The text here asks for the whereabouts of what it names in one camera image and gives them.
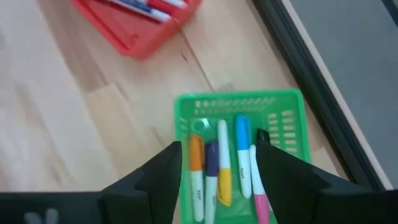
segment red basket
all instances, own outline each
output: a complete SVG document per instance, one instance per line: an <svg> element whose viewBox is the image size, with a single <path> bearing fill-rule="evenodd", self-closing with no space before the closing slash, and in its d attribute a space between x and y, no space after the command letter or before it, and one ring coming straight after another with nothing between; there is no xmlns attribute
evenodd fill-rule
<svg viewBox="0 0 398 224"><path fill-rule="evenodd" d="M105 0L71 0L121 55L148 57L193 16L201 0L185 0L185 9L168 13L173 19L157 22Z"/></svg>

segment yellow marker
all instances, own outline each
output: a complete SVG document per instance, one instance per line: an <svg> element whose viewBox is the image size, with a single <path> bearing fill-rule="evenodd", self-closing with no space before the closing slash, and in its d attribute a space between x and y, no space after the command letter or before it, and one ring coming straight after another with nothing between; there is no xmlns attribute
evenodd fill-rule
<svg viewBox="0 0 398 224"><path fill-rule="evenodd" d="M231 158L229 156L228 127L225 120L218 121L218 147L220 169L218 172L218 200L226 205L232 204Z"/></svg>

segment dry erase marker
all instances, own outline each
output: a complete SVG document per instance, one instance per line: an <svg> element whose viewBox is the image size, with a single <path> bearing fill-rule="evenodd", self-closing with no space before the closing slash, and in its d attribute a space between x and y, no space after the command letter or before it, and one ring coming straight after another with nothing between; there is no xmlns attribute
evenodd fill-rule
<svg viewBox="0 0 398 224"><path fill-rule="evenodd" d="M239 177L241 179L241 189L243 197L251 196L251 172L250 172L250 140L251 126L247 117L239 114L236 116L236 147L238 148Z"/></svg>
<svg viewBox="0 0 398 224"><path fill-rule="evenodd" d="M195 221L201 222L205 216L205 199L203 193L204 143L197 134L191 134L190 142L190 167L192 181L193 216Z"/></svg>
<svg viewBox="0 0 398 224"><path fill-rule="evenodd" d="M205 224L213 224L217 204L218 142L213 140L205 146L206 194Z"/></svg>
<svg viewBox="0 0 398 224"><path fill-rule="evenodd" d="M160 22L164 22L171 18L168 14L161 12L157 9L151 8L149 6L146 6L145 4L137 0L107 0L107 1L126 7L134 12L153 18Z"/></svg>
<svg viewBox="0 0 398 224"><path fill-rule="evenodd" d="M254 203L256 205L258 224L269 223L269 207L266 191L262 186L259 168L256 160L256 146L250 146L251 180L253 185Z"/></svg>
<svg viewBox="0 0 398 224"><path fill-rule="evenodd" d="M229 155L228 127L225 120L218 121L218 150L220 152L220 170L218 173L218 200L231 206L232 202L232 175L231 158Z"/></svg>
<svg viewBox="0 0 398 224"><path fill-rule="evenodd" d="M257 143L259 143L259 142L265 142L265 143L271 144L268 131L261 129L261 128L257 129ZM269 206L269 210L272 211L272 207L271 207L270 203L268 206Z"/></svg>
<svg viewBox="0 0 398 224"><path fill-rule="evenodd" d="M164 6L163 4L175 6L180 9L183 9L187 6L187 3L185 3L185 1L183 0L136 0L136 1L139 1L143 4L146 4L150 7L154 7L157 9L162 8Z"/></svg>

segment gray floor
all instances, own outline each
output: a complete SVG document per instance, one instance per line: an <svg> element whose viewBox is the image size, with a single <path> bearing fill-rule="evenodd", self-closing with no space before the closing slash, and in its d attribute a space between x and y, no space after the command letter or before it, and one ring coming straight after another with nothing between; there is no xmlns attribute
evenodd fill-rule
<svg viewBox="0 0 398 224"><path fill-rule="evenodd" d="M290 0L398 187L398 27L381 0Z"/></svg>

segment blue marker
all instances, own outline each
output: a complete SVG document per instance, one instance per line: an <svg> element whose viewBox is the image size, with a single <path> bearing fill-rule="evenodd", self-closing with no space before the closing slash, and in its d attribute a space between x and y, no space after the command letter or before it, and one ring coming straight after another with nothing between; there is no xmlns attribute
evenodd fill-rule
<svg viewBox="0 0 398 224"><path fill-rule="evenodd" d="M170 19L170 16L164 12L148 7L137 0L107 0L120 6L126 7L134 12L153 18L157 21L164 22Z"/></svg>
<svg viewBox="0 0 398 224"><path fill-rule="evenodd" d="M251 125L250 120L239 114L236 116L235 135L236 147L238 148L239 177L243 197L251 196L251 170L250 170L250 144Z"/></svg>

